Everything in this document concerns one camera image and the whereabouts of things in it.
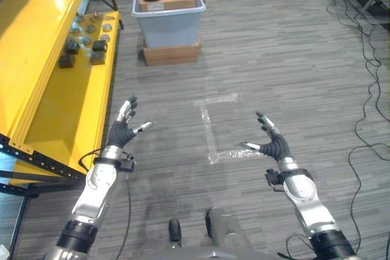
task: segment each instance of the wire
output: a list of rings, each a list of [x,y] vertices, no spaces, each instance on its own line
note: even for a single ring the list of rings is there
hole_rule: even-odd
[[[97,152],[104,149],[104,147],[101,147],[100,149],[94,149],[92,150],[91,152],[88,152],[86,153],[85,155],[83,155],[80,159],[79,159],[79,166],[82,167],[83,169],[85,169],[87,172],[89,171],[89,169],[84,165],[83,163],[83,159],[86,158],[88,155],[99,155]]]
[[[122,254],[124,245],[125,245],[125,243],[126,243],[126,240],[127,240],[128,235],[129,235],[130,222],[131,222],[131,219],[132,219],[132,199],[131,199],[131,194],[130,194],[129,176],[127,176],[126,182],[127,182],[127,184],[126,184],[126,185],[127,185],[127,196],[128,196],[128,198],[129,198],[129,216],[128,216],[128,218],[127,218],[126,233],[125,233],[125,235],[124,235],[124,238],[123,238],[123,242],[122,242],[121,248],[119,249],[118,255],[116,255],[115,260],[118,260],[119,257],[120,257],[121,254]]]
[[[365,146],[358,146],[358,147],[354,147],[348,154],[348,164],[349,166],[351,167],[351,169],[353,170],[353,173],[355,174],[356,176],[356,179],[358,180],[358,187],[353,195],[353,198],[351,200],[351,204],[350,204],[350,216],[352,218],[352,221],[353,221],[353,224],[355,225],[355,228],[356,228],[356,232],[358,233],[358,245],[356,247],[356,253],[358,253],[359,249],[360,249],[360,245],[361,245],[361,234],[360,234],[360,230],[358,228],[358,225],[356,223],[356,220],[353,216],[353,204],[355,202],[355,199],[361,189],[361,180],[360,180],[360,177],[357,173],[357,171],[355,170],[354,166],[352,165],[352,162],[350,160],[350,157],[352,155],[352,153],[358,149],[363,149],[363,148],[369,148],[371,149],[371,151],[374,152],[374,154],[376,154],[376,156],[378,156],[381,160],[384,160],[384,161],[390,161],[390,158],[385,158],[383,156],[381,156],[377,150],[374,148],[374,146],[385,146],[388,148],[388,146],[386,144],[383,144],[383,143],[375,143],[375,144],[369,144],[366,140],[364,140],[361,135],[358,133],[358,125],[360,122],[364,121],[366,118],[367,118],[367,114],[366,114],[366,106],[368,104],[368,102],[372,99],[372,93],[371,93],[371,88],[376,85],[378,87],[378,95],[377,95],[377,98],[375,100],[375,109],[378,111],[378,113],[387,121],[389,122],[389,118],[386,117],[386,115],[384,115],[382,113],[382,111],[379,109],[378,107],[378,103],[379,103],[379,100],[380,100],[380,97],[381,97],[381,86],[380,86],[380,80],[379,80],[379,76],[378,76],[378,70],[379,68],[382,66],[382,62],[375,56],[375,53],[376,53],[376,48],[372,45],[371,43],[371,36],[372,36],[372,33],[373,31],[375,30],[375,28],[377,27],[377,24],[372,24],[371,22],[369,22],[366,18],[365,15],[361,14],[365,20],[365,22],[367,22],[368,24],[370,24],[372,26],[371,30],[370,30],[370,33],[365,33],[364,30],[363,30],[363,27],[361,26],[360,22],[356,19],[357,16],[359,15],[359,13],[357,13],[353,18],[350,17],[350,15],[348,14],[348,3],[346,0],[343,0],[344,4],[345,4],[345,11],[344,11],[344,14],[345,16],[351,21],[353,22],[356,26],[354,25],[350,25],[350,24],[344,24],[341,20],[340,20],[340,17],[339,17],[339,14],[338,13],[332,13],[329,11],[329,7],[332,5],[332,6],[336,6],[336,0],[332,0],[331,4],[328,5],[327,7],[327,12],[330,13],[331,15],[336,15],[338,21],[340,24],[342,24],[343,26],[346,26],[346,27],[349,27],[349,28],[353,28],[353,29],[357,29],[360,33],[360,40],[361,40],[361,43],[362,43],[362,54],[363,54],[363,57],[364,59],[366,60],[366,64],[365,64],[365,67],[368,71],[368,73],[374,78],[374,82],[372,82],[369,86],[368,86],[368,93],[369,93],[369,97],[366,99],[366,101],[364,102],[363,104],[363,117],[361,119],[359,119],[356,124],[355,124],[355,127],[354,127],[354,132],[356,134],[356,136],[358,137],[358,139],[360,139],[364,144]],[[364,37],[367,37],[368,38],[368,42],[369,42],[369,46],[371,47],[372,49],[372,56],[373,58],[368,58],[366,56],[366,53],[365,53],[365,47],[364,47]],[[370,68],[368,67],[368,65],[371,65],[373,67],[375,67],[375,72],[373,73]],[[386,247],[386,256],[388,254],[388,249],[389,249],[389,243],[390,243],[390,238],[389,238],[389,242],[388,242],[388,245]]]
[[[307,238],[306,238],[304,235],[302,235],[302,234],[297,234],[297,233],[293,233],[293,234],[292,234],[290,237],[288,237],[287,240],[286,240],[286,251],[287,251],[288,256],[287,256],[287,255],[284,255],[283,253],[278,252],[277,255],[278,255],[279,257],[282,257],[282,258],[284,258],[284,259],[289,259],[289,260],[301,260],[301,259],[293,258],[293,257],[291,256],[291,253],[290,253],[290,250],[289,250],[289,247],[288,247],[288,243],[290,242],[290,240],[291,240],[293,237],[297,237],[298,239],[300,239],[301,242],[303,242],[311,251],[313,251],[313,248],[311,247],[311,245],[310,245],[309,243],[306,242],[306,239],[307,239]]]

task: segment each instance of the yellow metal rack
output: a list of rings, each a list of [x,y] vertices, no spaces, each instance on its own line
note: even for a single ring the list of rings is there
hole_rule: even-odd
[[[0,3],[0,152],[18,158],[14,172],[83,180],[78,159],[101,146],[114,64],[119,12],[84,16],[70,34],[80,0]],[[86,33],[93,24],[95,32]],[[111,25],[103,32],[104,24]],[[102,65],[91,65],[92,44],[108,35]],[[60,68],[67,37],[80,44],[73,68]],[[86,159],[87,167],[92,159]],[[34,180],[11,179],[10,184]],[[23,195],[17,186],[0,191]]]

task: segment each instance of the gray carpet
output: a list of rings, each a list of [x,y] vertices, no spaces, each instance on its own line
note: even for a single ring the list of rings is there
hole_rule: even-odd
[[[266,169],[276,165],[270,158],[244,157],[237,146],[241,141],[268,142],[255,110],[279,126],[300,165],[312,173],[321,200],[356,247],[349,205],[358,184],[347,154],[362,145],[353,126],[363,115],[367,86],[373,82],[364,67],[359,33],[326,12],[332,0],[206,1],[199,61],[154,68],[137,61],[140,28],[131,16],[131,1],[119,2],[125,30],[109,121],[121,102],[136,94],[139,107],[133,124],[155,122],[127,148],[135,154],[138,170],[130,175],[132,223],[122,259],[132,259],[149,240],[168,238],[172,217],[181,221],[184,246],[209,245],[204,213],[211,206],[235,214],[254,249],[273,255],[285,252],[285,239],[300,228],[285,195],[274,193],[264,179]],[[105,7],[90,5],[94,9]],[[334,10],[342,13],[341,2]],[[372,44],[384,63],[379,70],[379,107],[388,115],[387,41],[387,32],[376,28]],[[214,97],[215,103],[204,108],[210,118],[205,124],[196,102]],[[370,143],[387,143],[389,124],[373,101],[367,113],[358,127],[361,135]],[[388,156],[386,149],[378,151]],[[352,163],[363,184],[354,207],[362,235],[360,255],[384,259],[390,230],[390,165],[368,149],[354,153]],[[37,259],[56,243],[78,193],[44,194],[29,202],[15,259]],[[121,177],[91,259],[115,257],[126,220],[126,184]],[[297,239],[291,242],[291,253],[297,258],[313,256]]]

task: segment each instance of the light blue plastic bin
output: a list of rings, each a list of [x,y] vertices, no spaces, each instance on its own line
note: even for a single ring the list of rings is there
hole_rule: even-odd
[[[138,20],[146,47],[171,47],[197,42],[200,14],[205,9],[203,0],[196,0],[191,9],[142,12],[140,0],[133,0],[132,15]]]

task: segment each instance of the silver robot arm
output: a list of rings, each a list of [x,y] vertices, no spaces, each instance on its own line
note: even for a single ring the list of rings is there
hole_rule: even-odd
[[[71,211],[57,245],[52,247],[45,260],[84,260],[88,257],[118,184],[118,172],[122,170],[122,149],[137,134],[152,126],[151,122],[147,122],[137,128],[127,128],[136,107],[137,98],[132,96],[119,110],[110,129],[107,146],[88,171],[84,190]]]
[[[319,200],[317,187],[311,175],[306,169],[300,168],[291,155],[279,129],[264,114],[257,112],[257,118],[262,124],[261,128],[271,138],[271,142],[264,145],[242,142],[241,146],[261,152],[277,161],[280,173],[268,169],[267,181],[275,191],[284,191],[294,204],[298,221],[318,258],[359,259],[336,220]],[[278,189],[278,185],[282,185],[283,190]]]

